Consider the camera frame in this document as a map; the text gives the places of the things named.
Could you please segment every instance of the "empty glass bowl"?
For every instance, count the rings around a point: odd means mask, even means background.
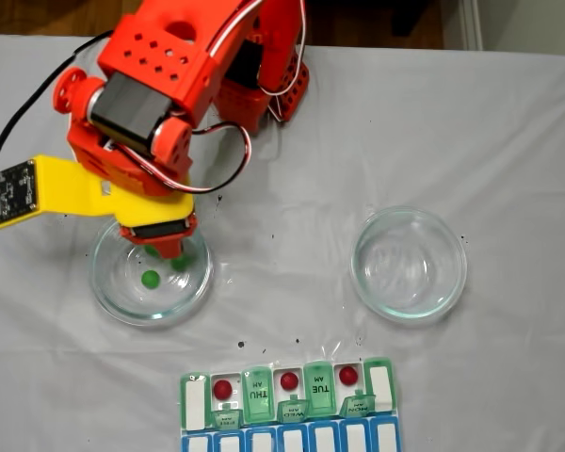
[[[199,230],[182,243],[181,257],[162,259],[121,237],[116,221],[107,223],[90,260],[90,286],[101,306],[137,326],[169,325],[189,314],[207,290],[213,263]]]
[[[411,207],[390,207],[364,224],[351,275],[373,311],[395,322],[422,324],[455,305],[467,260],[460,240],[441,219]]]

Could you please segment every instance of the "red bead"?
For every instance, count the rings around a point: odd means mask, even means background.
[[[285,372],[281,377],[281,386],[285,391],[293,391],[299,385],[298,376],[293,372]]]
[[[346,365],[339,371],[339,380],[346,386],[356,384],[358,381],[358,372],[351,365]]]
[[[225,379],[216,381],[214,384],[214,396],[217,400],[226,400],[233,394],[233,385]]]

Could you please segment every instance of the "green ball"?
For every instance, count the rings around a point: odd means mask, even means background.
[[[171,268],[174,269],[174,271],[183,271],[186,268],[186,266],[190,264],[191,260],[192,259],[190,258],[190,256],[186,254],[182,254],[178,257],[174,257],[173,259],[171,259],[169,261],[169,264],[171,265]]]
[[[144,250],[146,251],[147,254],[149,254],[152,257],[156,257],[156,258],[161,257],[159,251],[157,251],[157,249],[152,245],[145,245]]]
[[[159,273],[157,273],[156,271],[147,270],[142,273],[140,280],[147,289],[156,289],[159,286],[161,278],[159,277]]]

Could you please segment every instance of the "robotic arm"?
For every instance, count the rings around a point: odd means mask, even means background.
[[[111,214],[122,236],[178,256],[197,226],[193,195],[247,165],[248,130],[267,110],[277,121],[295,112],[309,80],[305,22],[304,0],[145,0],[98,58],[106,80],[76,67],[58,78],[53,106],[71,115],[77,162],[39,155],[1,171],[0,228],[41,213]],[[197,130],[211,104],[223,122]],[[218,186],[191,186],[190,139],[226,127],[245,141],[241,165]]]

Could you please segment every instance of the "white tablecloth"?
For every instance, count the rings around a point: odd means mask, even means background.
[[[80,42],[0,37],[0,130]],[[0,451],[175,451],[185,372],[383,355],[407,452],[565,452],[565,57],[308,48],[305,60],[297,116],[269,122],[246,172],[198,199],[216,277],[186,323],[146,331],[101,311],[87,253],[104,218],[0,232]],[[69,154],[49,94],[0,169]],[[228,138],[192,149],[197,182],[239,152]],[[355,234],[393,204],[463,236],[464,294],[427,329],[376,317],[350,286]]]

